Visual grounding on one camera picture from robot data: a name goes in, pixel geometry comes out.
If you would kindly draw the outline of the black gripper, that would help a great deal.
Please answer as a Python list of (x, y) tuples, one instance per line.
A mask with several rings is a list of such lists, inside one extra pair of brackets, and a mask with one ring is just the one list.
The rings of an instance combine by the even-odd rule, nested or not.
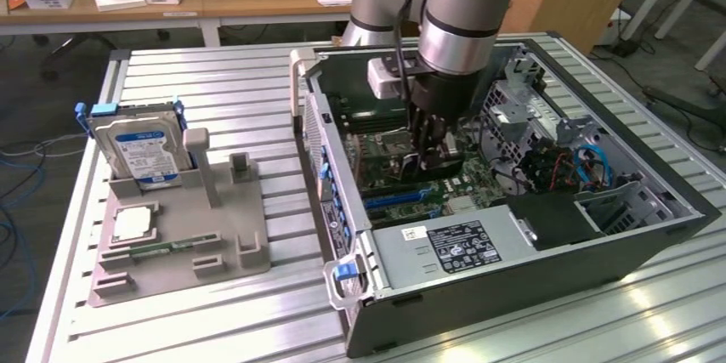
[(466, 75), (432, 71), (415, 77), (407, 110), (418, 167), (439, 167), (444, 163), (440, 146), (472, 105), (480, 76), (482, 71)]

